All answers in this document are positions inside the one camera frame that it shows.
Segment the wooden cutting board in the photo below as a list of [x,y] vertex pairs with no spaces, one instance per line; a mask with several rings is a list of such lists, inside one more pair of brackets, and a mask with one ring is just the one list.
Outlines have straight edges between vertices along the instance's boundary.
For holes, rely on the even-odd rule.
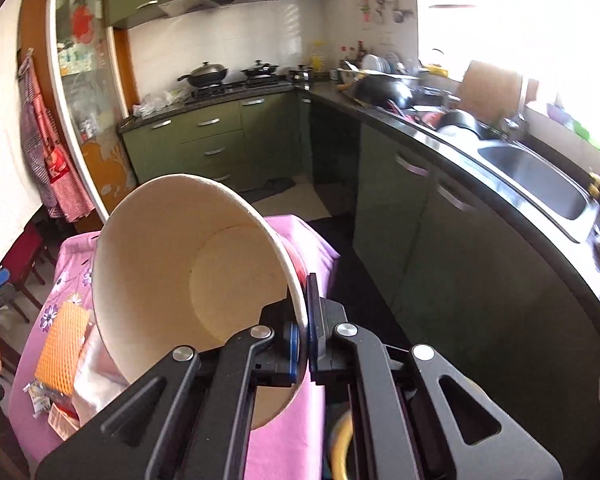
[[471,61],[457,90],[458,108],[492,126],[512,117],[522,91],[522,75],[481,61]]

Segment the window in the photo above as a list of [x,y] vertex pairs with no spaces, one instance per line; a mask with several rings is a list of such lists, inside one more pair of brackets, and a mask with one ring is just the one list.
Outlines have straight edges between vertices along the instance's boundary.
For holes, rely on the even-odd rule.
[[457,80],[471,59],[538,79],[541,97],[552,102],[559,91],[566,111],[600,147],[600,0],[417,4],[422,62],[438,48],[449,76]]

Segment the chair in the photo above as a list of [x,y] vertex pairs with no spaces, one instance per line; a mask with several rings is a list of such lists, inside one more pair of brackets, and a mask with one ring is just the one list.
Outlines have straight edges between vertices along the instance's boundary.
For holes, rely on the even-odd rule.
[[9,282],[21,291],[38,310],[42,309],[42,304],[29,291],[25,283],[29,273],[33,272],[40,285],[45,285],[45,280],[42,279],[35,267],[36,260],[42,260],[43,255],[53,265],[56,264],[56,260],[51,256],[35,225],[29,222],[1,263],[1,266],[9,270],[11,275]]

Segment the white bowl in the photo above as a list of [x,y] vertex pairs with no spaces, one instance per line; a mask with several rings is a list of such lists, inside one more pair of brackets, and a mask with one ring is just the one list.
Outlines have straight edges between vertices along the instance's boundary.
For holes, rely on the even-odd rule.
[[[263,306],[291,292],[306,362],[307,313],[278,235],[229,188],[188,174],[156,178],[130,193],[104,225],[93,265],[93,308],[102,340],[133,382],[173,348],[222,346],[257,324]],[[259,387],[252,428],[293,399]]]

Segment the stainless steel sink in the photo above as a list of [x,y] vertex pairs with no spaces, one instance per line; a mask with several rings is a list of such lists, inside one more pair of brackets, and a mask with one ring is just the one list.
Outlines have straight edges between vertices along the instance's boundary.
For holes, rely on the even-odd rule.
[[512,184],[571,240],[586,240],[599,204],[575,181],[521,144],[495,140],[476,147],[477,159],[486,162],[482,166]]

